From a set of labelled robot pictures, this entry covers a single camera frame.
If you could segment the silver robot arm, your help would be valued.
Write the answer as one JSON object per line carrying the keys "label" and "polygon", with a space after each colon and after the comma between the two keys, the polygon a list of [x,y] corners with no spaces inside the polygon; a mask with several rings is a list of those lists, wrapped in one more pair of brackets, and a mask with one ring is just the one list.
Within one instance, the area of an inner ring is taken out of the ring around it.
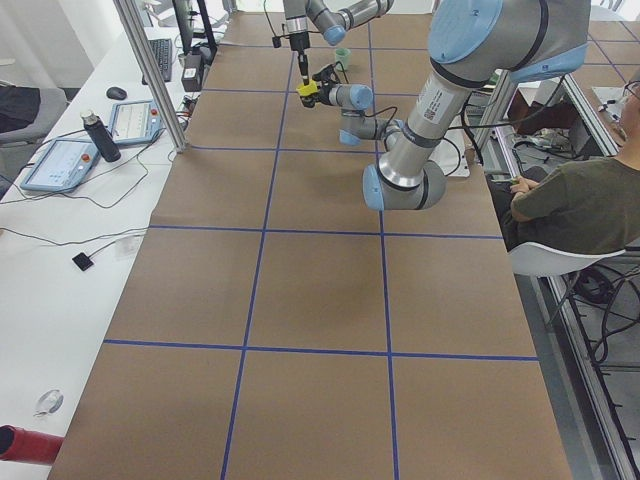
{"label": "silver robot arm", "polygon": [[304,85],[310,83],[306,50],[310,48],[311,22],[330,46],[338,45],[349,30],[387,14],[393,0],[364,0],[332,11],[322,0],[284,1],[284,33],[292,51],[297,53],[298,67]]}
{"label": "silver robot arm", "polygon": [[385,153],[363,173],[363,196],[372,210],[422,210],[446,190],[442,169],[430,156],[472,91],[495,70],[513,83],[571,73],[584,62],[590,4],[587,1],[444,1],[428,37],[431,72],[408,119],[377,121],[364,112],[373,101],[364,85],[338,85],[310,75],[306,49],[314,25],[335,46],[346,33],[390,11],[390,1],[359,1],[337,12],[322,1],[287,1],[286,28],[298,54],[297,91],[307,108],[338,106],[341,140],[381,140]]}

